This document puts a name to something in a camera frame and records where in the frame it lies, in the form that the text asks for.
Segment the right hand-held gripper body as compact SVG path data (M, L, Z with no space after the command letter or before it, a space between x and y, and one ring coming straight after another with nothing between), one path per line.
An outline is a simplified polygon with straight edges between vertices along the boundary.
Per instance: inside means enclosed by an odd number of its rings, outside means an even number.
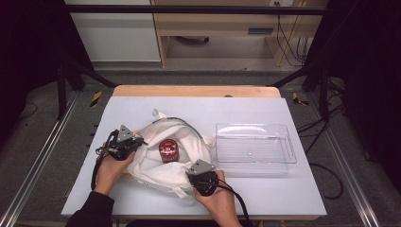
M187 169L186 175L192 186L204 196L211 196L217 189L218 175L215 167L201 159Z

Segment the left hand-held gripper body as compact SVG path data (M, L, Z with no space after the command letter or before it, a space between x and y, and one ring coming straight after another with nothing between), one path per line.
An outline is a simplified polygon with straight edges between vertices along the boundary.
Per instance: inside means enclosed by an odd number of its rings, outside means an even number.
M96 149L96 154L109 154L117 161L124 161L133 152L134 134L126 126L112 131L103 146Z

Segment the white dotted tote bag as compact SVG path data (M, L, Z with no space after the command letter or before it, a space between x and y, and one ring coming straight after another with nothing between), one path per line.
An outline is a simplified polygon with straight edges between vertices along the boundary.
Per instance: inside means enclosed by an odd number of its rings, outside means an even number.
M147 144L135 152L134 160L126 171L139 183L175 193L181 199L189 199L192 185L186 171L199 159L211 164L215 138L202 135L179 117L166 116L156 109L152 115L156 120L139 131ZM173 139L178 143L178 162L162 161L159 144L165 139Z

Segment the red can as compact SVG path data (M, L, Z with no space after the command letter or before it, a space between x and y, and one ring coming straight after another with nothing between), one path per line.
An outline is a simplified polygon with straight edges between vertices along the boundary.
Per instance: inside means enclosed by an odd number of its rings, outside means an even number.
M159 144L159 153L164 163L178 162L180 159L179 145L173 139L165 139Z

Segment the person's right hand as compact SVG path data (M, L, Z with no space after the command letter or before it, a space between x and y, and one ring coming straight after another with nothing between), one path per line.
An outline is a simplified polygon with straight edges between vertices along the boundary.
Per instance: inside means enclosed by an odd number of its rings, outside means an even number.
M193 189L195 198L209 212L210 216L216 221L220 217L236 216L235 197L225 189L218 188L215 193L209 197L202 196L196 188Z

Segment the person's left hand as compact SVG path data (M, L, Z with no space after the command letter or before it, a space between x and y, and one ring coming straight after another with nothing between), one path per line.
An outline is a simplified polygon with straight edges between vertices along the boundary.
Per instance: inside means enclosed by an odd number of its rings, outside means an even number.
M121 177L123 171L134 160L135 153L131 153L124 161L117 161L110 155L105 156L100 163L95 192L109 196L114 185Z

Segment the yellow black hazard tape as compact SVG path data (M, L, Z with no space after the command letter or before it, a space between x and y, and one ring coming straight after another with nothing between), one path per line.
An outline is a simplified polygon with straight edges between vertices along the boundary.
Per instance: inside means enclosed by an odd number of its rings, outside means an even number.
M97 91L97 92L94 94L93 99L92 99L91 104L90 104L90 107L95 107L95 106L96 106L96 104L98 103L98 101L99 101L101 95L102 95L102 92L101 92L101 91Z
M303 105L303 106L309 106L309 102L308 101L304 101L304 100L300 100L298 98L297 93L293 93L292 94L292 100L293 100L293 103L300 104L300 105Z

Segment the clear plastic tray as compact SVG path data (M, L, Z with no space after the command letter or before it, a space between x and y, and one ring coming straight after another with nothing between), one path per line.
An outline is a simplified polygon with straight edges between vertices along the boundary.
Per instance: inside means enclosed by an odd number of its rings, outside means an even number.
M287 174L297 163L286 125L217 124L215 138L213 161L234 177Z

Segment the white table cover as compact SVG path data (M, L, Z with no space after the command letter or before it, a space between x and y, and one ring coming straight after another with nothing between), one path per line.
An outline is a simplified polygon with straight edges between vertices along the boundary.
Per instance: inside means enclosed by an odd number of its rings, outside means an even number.
M86 201L100 147L114 129L140 130L154 120L152 112L179 117L201 134L212 136L218 123L283 124L288 128L297 163L287 174L268 178L233 178L226 182L239 193L252 218L315 219L326 214L287 102L282 98L114 96L101 117L95 138L78 178L61 211L74 214ZM124 218L209 218L192 199L183 200L134 179L121 179L113 188L113 215Z

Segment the wooden table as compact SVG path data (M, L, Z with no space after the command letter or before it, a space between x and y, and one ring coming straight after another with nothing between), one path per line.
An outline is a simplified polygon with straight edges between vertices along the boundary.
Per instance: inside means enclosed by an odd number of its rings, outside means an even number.
M273 97L281 94L266 86L206 86L206 85L119 85L113 96L211 96L211 97Z

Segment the black metal stand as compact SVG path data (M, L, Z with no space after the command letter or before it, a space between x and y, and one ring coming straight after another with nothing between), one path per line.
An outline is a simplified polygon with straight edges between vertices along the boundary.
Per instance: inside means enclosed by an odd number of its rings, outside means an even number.
M305 81L302 88L306 92L313 91L317 85L320 86L319 94L319 114L324 121L329 119L328 102L327 102L327 91L328 91L328 71L325 69L324 63L322 61L313 61L303 66L299 70L291 73L289 76L280 79L270 87L280 88L285 84L301 77L305 76Z
M82 91L85 88L85 82L81 78L82 75L86 75L91 79L94 79L109 88L115 88L117 86L117 83L114 83L108 79L103 78L94 70L84 67L83 65L77 62L74 61L63 62L60 65L57 73L58 100L59 100L58 119L62 119L62 117L67 112L65 82L68 82L74 91Z

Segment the white cabinet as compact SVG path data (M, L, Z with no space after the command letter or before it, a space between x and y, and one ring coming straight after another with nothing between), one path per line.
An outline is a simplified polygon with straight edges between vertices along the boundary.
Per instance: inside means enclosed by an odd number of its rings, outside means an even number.
M91 61L159 61L151 13L72 13Z

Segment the black object under desk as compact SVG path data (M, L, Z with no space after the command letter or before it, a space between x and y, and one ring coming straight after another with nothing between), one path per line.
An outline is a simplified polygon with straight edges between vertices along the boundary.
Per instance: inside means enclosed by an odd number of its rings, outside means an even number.
M209 43L209 37L183 37L176 36L175 39L181 44L207 44Z

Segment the black curtain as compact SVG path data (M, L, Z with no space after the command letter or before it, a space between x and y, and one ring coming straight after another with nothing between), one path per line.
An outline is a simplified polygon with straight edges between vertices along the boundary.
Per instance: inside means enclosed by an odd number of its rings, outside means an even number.
M309 57L332 39L326 69L364 147L401 193L401 0L328 0Z
M93 67L71 14L46 10L65 0L0 0L0 141L18 121L33 89L56 79L61 60L35 24L44 20L74 61Z

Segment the wooden desk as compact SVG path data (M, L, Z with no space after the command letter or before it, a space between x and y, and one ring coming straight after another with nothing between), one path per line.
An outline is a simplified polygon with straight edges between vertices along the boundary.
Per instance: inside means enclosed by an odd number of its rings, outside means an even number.
M278 9L324 9L328 0L150 0L153 6L234 6ZM274 63L282 66L291 56L290 43L296 38L312 38L320 15L263 14L180 14L155 13L158 35L168 37L264 37Z

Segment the metal floor rail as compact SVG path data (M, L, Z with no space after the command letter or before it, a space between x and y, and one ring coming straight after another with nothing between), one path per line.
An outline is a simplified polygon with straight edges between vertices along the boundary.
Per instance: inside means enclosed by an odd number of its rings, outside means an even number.
M327 102L329 119L321 121L315 130L310 131L314 138L305 146L307 159L318 177L318 186L327 208L325 225L381 227L352 162L346 158L346 149L336 135L336 129L340 129L340 135L352 138L349 127L342 126L345 108L340 95L330 94Z
M47 160L51 156L54 147L60 138L71 113L74 111L79 97L80 92L71 93L65 113L56 121L52 131L47 136L42 149L40 150L32 167L28 171L10 206L0 218L0 227L13 227L13 225L16 223L24 206L26 205L27 199L29 198L33 188L43 172Z

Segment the black horizontal frame bar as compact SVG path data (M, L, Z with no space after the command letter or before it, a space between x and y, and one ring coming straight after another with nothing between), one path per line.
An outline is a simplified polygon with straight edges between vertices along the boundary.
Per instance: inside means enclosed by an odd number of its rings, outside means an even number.
M136 6L136 5L65 5L75 13L180 13L180 14L266 14L324 15L322 8L229 7L229 6Z

